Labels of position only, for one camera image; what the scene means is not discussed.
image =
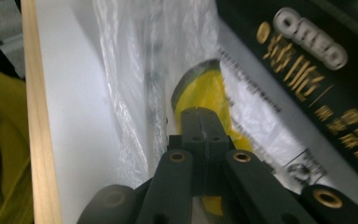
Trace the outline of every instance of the yellow object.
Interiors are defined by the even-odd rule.
[[[201,63],[185,73],[173,92],[171,103],[179,133],[181,112],[193,106],[205,107],[217,114],[237,149],[251,150],[249,141],[232,128],[229,102],[217,60]],[[208,212],[222,216],[219,197],[203,197],[202,200]]]
[[[33,223],[25,83],[0,73],[0,223]]]

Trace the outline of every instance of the clear plastic wrap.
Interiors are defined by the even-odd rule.
[[[179,79],[197,63],[217,57],[215,5],[95,0],[94,9],[121,136],[109,182],[135,188],[153,175],[168,133],[176,130],[169,101]]]

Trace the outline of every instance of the white surface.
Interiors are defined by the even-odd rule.
[[[117,141],[90,0],[36,0],[62,222],[109,183]]]

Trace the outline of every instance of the brass screw hole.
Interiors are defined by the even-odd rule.
[[[234,160],[240,162],[248,162],[251,160],[251,157],[244,152],[237,152],[234,154]]]
[[[185,160],[185,154],[182,152],[174,152],[170,155],[170,160],[174,162],[181,162]]]
[[[118,190],[109,192],[104,198],[103,198],[103,205],[106,207],[118,207],[122,203],[126,201],[126,195]]]
[[[313,191],[313,197],[319,203],[330,208],[340,208],[342,207],[342,201],[338,196],[325,189],[316,189]]]

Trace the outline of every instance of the wooden board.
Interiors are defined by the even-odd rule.
[[[21,1],[35,223],[62,223],[34,0]]]

